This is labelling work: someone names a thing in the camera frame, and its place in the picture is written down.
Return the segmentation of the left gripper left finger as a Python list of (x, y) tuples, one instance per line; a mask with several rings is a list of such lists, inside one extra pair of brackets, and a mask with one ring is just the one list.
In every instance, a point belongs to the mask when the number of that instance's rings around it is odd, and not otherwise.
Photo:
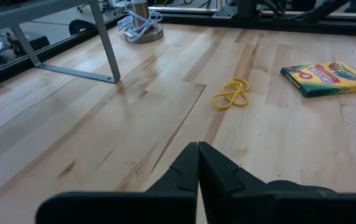
[(189, 143), (144, 192), (63, 192), (41, 203), (41, 224), (195, 223), (199, 148)]

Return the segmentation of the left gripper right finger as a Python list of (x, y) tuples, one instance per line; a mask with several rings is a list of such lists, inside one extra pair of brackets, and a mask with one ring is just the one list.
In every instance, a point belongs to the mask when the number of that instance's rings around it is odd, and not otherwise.
[(206, 142), (199, 152), (209, 223), (356, 223), (356, 193), (288, 180), (266, 183)]

